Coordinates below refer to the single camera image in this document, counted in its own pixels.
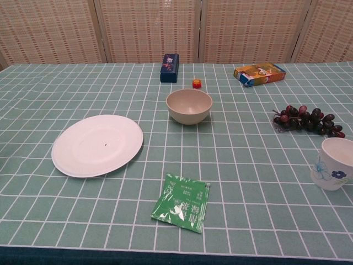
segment grape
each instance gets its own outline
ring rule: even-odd
[[[305,127],[305,129],[307,129],[308,131],[312,131],[313,128],[314,128],[314,123],[313,123],[311,120],[307,120],[307,121],[304,123],[304,127]]]
[[[289,124],[289,122],[283,123],[283,128],[284,129],[289,129],[290,127],[291,127],[291,125]]]
[[[303,129],[303,127],[304,127],[303,121],[299,121],[299,122],[297,123],[297,125],[296,125],[296,129],[297,129],[297,130],[301,130],[301,129]]]
[[[313,109],[312,113],[320,113],[320,112],[321,112],[321,110],[319,108],[315,108],[315,109]]]
[[[333,120],[334,118],[335,118],[335,115],[333,115],[333,114],[327,114],[327,115],[324,117],[323,121],[331,121],[331,120]]]
[[[337,137],[340,137],[340,138],[346,137],[346,135],[342,131],[337,131],[336,133],[337,133]]]
[[[334,130],[334,131],[342,131],[342,126],[341,125],[335,125],[335,126],[333,126],[332,127],[332,130]]]
[[[327,133],[327,135],[328,135],[329,137],[338,137],[338,131],[329,130],[329,132]]]
[[[276,117],[275,119],[274,119],[274,123],[276,123],[276,124],[281,124],[282,122],[281,122],[281,118],[280,117]]]
[[[291,127],[295,128],[297,126],[298,120],[297,119],[290,119],[289,124]]]
[[[290,111],[292,108],[293,108],[293,106],[288,105],[287,108],[286,108],[287,113],[289,113],[289,111]]]
[[[289,117],[287,115],[281,116],[281,122],[286,123],[288,120],[289,120]]]
[[[333,121],[324,121],[323,125],[326,129],[330,129],[335,124],[333,123]]]
[[[324,125],[322,125],[322,123],[318,123],[316,124],[316,128],[317,130],[321,130],[322,128],[324,128]]]
[[[306,112],[307,111],[307,106],[303,105],[303,106],[300,106],[299,108],[299,115],[301,115],[302,113]]]
[[[325,135],[326,132],[327,132],[327,129],[321,128],[321,129],[318,130],[318,135]]]
[[[304,112],[300,116],[300,118],[302,118],[303,120],[307,120],[307,119],[309,119],[309,117],[310,117],[310,113],[309,112]]]
[[[291,108],[289,114],[293,117],[298,117],[299,111],[296,108]]]
[[[310,115],[310,120],[312,120],[314,123],[318,123],[320,121],[320,114],[317,112],[313,112]]]

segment white plate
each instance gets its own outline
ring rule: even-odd
[[[98,115],[67,128],[54,142],[51,158],[62,173],[78,178],[106,174],[140,150],[141,128],[123,116]]]

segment grapes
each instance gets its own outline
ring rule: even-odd
[[[288,105],[280,113],[275,110],[274,112],[276,113],[273,119],[274,124],[284,130],[302,130],[305,128],[307,131],[313,131],[318,135],[327,134],[328,137],[344,138],[346,136],[342,132],[342,126],[334,124],[335,115],[327,114],[325,116],[319,108],[315,108],[309,113],[305,105],[300,106],[299,110],[292,105]]]
[[[312,113],[321,113],[321,110],[319,109],[319,108],[315,108],[315,109],[313,109],[313,112]]]
[[[289,111],[290,111],[292,108],[293,108],[293,106],[288,105],[287,108],[286,108],[287,113],[289,113]]]
[[[317,112],[313,112],[310,115],[310,120],[312,120],[314,123],[318,123],[320,121],[320,114]]]
[[[276,117],[275,119],[274,119],[274,123],[276,123],[276,124],[281,124],[282,122],[281,122],[281,118],[280,117]]]
[[[289,123],[283,123],[283,128],[284,129],[289,129],[291,125]]]
[[[299,111],[298,111],[296,108],[293,108],[293,107],[292,107],[292,108],[289,110],[289,115],[292,116],[292,117],[297,117],[298,114],[299,114]]]
[[[327,133],[327,129],[321,128],[318,130],[318,135],[325,135]]]
[[[304,127],[304,123],[303,123],[303,121],[301,120],[301,121],[299,121],[299,122],[297,123],[296,129],[297,129],[297,130],[301,130],[301,129],[303,129],[303,127]]]
[[[318,131],[321,130],[322,128],[324,128],[324,125],[322,125],[322,123],[316,124],[316,129],[317,129]]]
[[[335,118],[335,115],[333,114],[327,114],[324,118],[323,121],[331,121]]]
[[[333,127],[334,123],[333,121],[324,121],[323,125],[326,129],[330,129],[331,127]]]
[[[289,120],[289,117],[285,114],[281,116],[281,122],[286,123]]]
[[[332,127],[332,130],[334,130],[334,131],[342,131],[342,126],[341,125],[334,125],[333,127]]]
[[[304,113],[302,113],[302,115],[300,115],[300,118],[302,118],[303,120],[307,120],[310,118],[310,113],[304,112]]]
[[[304,127],[305,129],[307,129],[308,131],[312,131],[314,129],[314,123],[311,120],[307,120],[304,123]]]
[[[342,131],[337,131],[336,133],[337,133],[337,137],[340,137],[340,138],[346,137],[346,135]]]
[[[297,119],[290,119],[290,120],[289,120],[289,124],[290,124],[290,126],[293,127],[293,128],[296,128],[298,122],[299,122],[299,121],[298,121]]]
[[[303,114],[304,112],[307,111],[307,106],[303,105],[303,106],[300,106],[299,108],[299,115]]]

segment small box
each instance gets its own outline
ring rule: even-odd
[[[245,87],[279,81],[284,79],[285,75],[286,71],[270,62],[243,66],[234,70],[234,77]]]
[[[165,54],[161,68],[161,82],[176,83],[179,69],[179,54]]]

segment orange cap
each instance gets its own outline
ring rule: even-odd
[[[196,89],[201,88],[201,80],[199,80],[199,79],[194,79],[193,82],[192,82],[192,87],[193,87],[193,88],[196,88]]]

